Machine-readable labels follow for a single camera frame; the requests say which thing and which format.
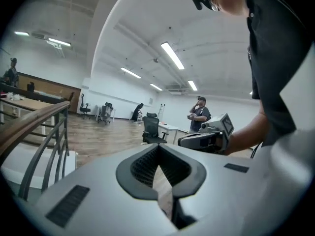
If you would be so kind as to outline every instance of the ladder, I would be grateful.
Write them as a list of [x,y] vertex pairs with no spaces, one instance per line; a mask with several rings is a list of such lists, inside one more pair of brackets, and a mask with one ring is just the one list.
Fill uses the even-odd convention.
[[165,108],[165,104],[161,104],[160,108],[159,108],[159,111],[158,111],[158,114],[157,114],[157,118],[162,121],[162,118],[163,118],[163,113],[164,113],[164,108]]

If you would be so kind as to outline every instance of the chair headrest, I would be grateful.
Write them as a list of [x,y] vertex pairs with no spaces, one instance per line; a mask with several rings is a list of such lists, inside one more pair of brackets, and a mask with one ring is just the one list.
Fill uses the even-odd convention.
[[156,118],[156,117],[157,117],[157,114],[147,113],[147,117]]

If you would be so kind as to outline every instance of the white ceiling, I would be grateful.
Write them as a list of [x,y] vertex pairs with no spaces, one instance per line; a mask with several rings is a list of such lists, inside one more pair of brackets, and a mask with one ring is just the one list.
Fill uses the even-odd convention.
[[[250,98],[245,18],[198,11],[191,0],[137,0],[134,6],[126,4],[125,15],[106,32],[99,40],[103,48],[98,57],[106,67],[119,70],[124,66],[163,89],[192,93],[187,81],[194,80],[198,94]],[[161,48],[165,41],[184,70]]]
[[[61,41],[71,43],[63,47],[65,54],[74,52],[86,55],[89,29],[94,10],[99,0],[27,0],[16,13],[8,29],[42,33]],[[21,37],[21,40],[46,47],[47,43],[35,38]]]

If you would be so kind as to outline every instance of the person wearing cap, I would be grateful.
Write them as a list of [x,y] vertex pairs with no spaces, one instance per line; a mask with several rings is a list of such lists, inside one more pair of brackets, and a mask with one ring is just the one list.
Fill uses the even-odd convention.
[[205,106],[206,98],[199,97],[197,103],[191,108],[189,119],[191,120],[190,124],[190,134],[198,133],[201,128],[201,124],[210,120],[211,115],[209,109]]
[[226,155],[261,142],[263,146],[273,145],[278,138],[296,129],[280,92],[313,44],[314,32],[310,29],[314,29],[314,19],[306,13],[313,7],[312,1],[193,0],[198,10],[203,4],[217,13],[244,17],[250,33],[252,98],[259,100],[260,107],[246,127],[232,134]]
[[5,83],[9,86],[18,87],[18,83],[19,83],[19,75],[18,72],[16,71],[16,63],[17,63],[17,59],[16,58],[12,58],[11,59],[11,67],[10,69],[5,73],[4,76],[4,80]]

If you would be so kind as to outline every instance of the linear light fixture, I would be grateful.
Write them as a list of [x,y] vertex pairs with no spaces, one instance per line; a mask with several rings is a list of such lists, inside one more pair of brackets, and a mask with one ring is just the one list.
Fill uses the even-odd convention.
[[14,33],[17,35],[21,35],[21,36],[29,36],[29,34],[27,32],[15,31]]
[[198,89],[197,89],[197,87],[196,87],[196,85],[195,85],[195,83],[193,81],[188,81],[188,83],[191,86],[192,90],[198,91]]
[[161,47],[166,51],[166,53],[170,56],[173,62],[177,65],[178,69],[180,70],[184,69],[183,64],[181,63],[181,61],[179,60],[176,53],[173,51],[172,47],[169,45],[168,42],[161,44]]
[[162,89],[160,89],[159,87],[157,87],[157,86],[154,85],[154,84],[150,84],[150,85],[153,86],[154,88],[156,88],[157,90],[163,91]]
[[55,43],[57,43],[57,44],[66,45],[66,46],[71,46],[71,44],[69,44],[69,43],[62,42],[62,41],[60,41],[60,40],[56,40],[56,39],[53,39],[53,38],[49,38],[48,40],[51,41],[51,42],[55,42]]
[[138,76],[138,75],[136,75],[135,73],[133,73],[133,72],[130,72],[129,70],[127,70],[126,68],[121,68],[122,69],[122,71],[125,71],[126,73],[129,73],[129,74],[131,74],[132,76],[134,76],[134,77],[136,77],[136,78],[138,78],[138,79],[140,79],[141,77],[140,76]]

